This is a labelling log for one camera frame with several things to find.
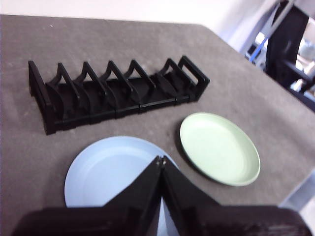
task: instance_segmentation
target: light green plate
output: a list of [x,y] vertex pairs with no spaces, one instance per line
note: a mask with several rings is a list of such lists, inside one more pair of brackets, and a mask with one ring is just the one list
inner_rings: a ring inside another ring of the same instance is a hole
[[191,114],[184,119],[180,136],[189,159],[212,179],[232,186],[248,185],[257,179],[257,149],[229,120],[211,113]]

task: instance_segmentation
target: table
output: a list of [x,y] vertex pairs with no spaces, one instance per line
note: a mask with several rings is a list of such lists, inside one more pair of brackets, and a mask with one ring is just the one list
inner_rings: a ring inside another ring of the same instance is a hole
[[[136,59],[152,74],[167,58],[187,55],[210,79],[197,103],[149,111],[46,136],[30,96],[28,60],[45,82],[62,62],[75,78],[87,60],[104,72],[113,60],[127,70]],[[1,232],[8,236],[27,212],[65,206],[64,179],[76,155],[114,135],[148,140],[224,205],[279,204],[315,166],[315,115],[276,82],[200,25],[1,16]],[[191,167],[180,148],[181,121],[211,112],[240,126],[255,143],[261,172],[253,184],[218,184]]]

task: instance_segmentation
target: white wall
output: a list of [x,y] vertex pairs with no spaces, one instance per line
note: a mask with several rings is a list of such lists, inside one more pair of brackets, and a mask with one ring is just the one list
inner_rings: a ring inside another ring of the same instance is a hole
[[1,0],[1,14],[197,23],[240,51],[276,0]]

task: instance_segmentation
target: black dish rack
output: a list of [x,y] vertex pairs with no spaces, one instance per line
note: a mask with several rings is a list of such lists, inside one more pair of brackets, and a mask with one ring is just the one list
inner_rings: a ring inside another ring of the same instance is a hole
[[[186,67],[198,80],[195,83],[183,70]],[[139,77],[130,77],[134,70]],[[111,73],[116,78],[110,79]],[[166,61],[161,71],[148,76],[136,60],[123,74],[109,61],[106,71],[98,77],[84,62],[81,74],[71,80],[62,63],[56,76],[43,82],[33,61],[29,61],[30,93],[35,96],[43,116],[46,134],[68,130],[79,125],[142,113],[151,109],[197,101],[209,79],[187,58],[176,64]]]

